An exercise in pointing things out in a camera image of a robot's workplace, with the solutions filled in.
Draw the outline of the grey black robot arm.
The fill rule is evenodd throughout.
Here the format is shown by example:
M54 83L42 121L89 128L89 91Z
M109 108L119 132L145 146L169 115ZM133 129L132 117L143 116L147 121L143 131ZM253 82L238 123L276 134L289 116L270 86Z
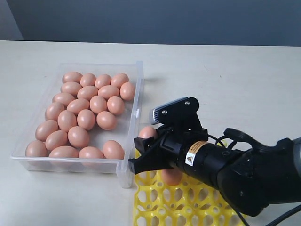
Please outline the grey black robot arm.
M266 146L248 134L228 128L234 144L248 143L246 151L208 142L207 130L161 126L157 138L135 138L140 157L130 159L135 173L175 168L217 189L235 210L255 217L270 204L301 200L301 141L281 139Z

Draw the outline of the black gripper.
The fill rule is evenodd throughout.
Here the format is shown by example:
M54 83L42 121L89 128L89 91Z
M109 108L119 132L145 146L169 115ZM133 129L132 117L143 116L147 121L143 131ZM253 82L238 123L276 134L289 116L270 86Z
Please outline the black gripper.
M148 138L134 138L138 158L128 160L129 169L134 174L153 170L185 170L195 163L196 152L208 141L207 129L175 131L161 126L156 135Z

